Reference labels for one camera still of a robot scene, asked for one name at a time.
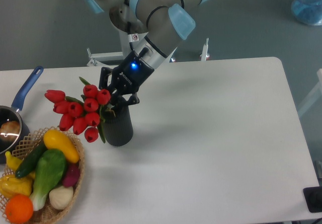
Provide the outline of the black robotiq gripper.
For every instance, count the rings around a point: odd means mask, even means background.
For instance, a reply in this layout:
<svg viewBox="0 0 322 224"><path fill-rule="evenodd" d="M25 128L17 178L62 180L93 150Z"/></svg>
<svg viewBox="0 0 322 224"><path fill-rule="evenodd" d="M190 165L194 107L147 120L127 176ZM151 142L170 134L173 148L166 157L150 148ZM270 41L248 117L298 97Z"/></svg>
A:
<svg viewBox="0 0 322 224"><path fill-rule="evenodd" d="M142 50L136 54L134 50L114 69L102 67L99 79L99 89L110 90L111 107L113 111L121 111L125 107L140 103L137 95L139 87L154 72L154 69L147 63L143 62L143 56L147 50ZM128 100L123 95L130 94Z"/></svg>

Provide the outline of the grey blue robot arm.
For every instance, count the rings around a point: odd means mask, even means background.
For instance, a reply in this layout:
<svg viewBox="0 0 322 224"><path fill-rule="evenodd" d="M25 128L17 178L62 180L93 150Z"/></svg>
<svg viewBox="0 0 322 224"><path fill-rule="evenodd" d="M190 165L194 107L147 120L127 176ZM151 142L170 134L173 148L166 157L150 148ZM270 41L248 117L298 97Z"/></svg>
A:
<svg viewBox="0 0 322 224"><path fill-rule="evenodd" d="M147 34L114 69L101 71L100 85L116 108L139 103L137 92L150 75L187 39L196 23L188 10L208 0L88 0L98 12L126 5Z"/></svg>

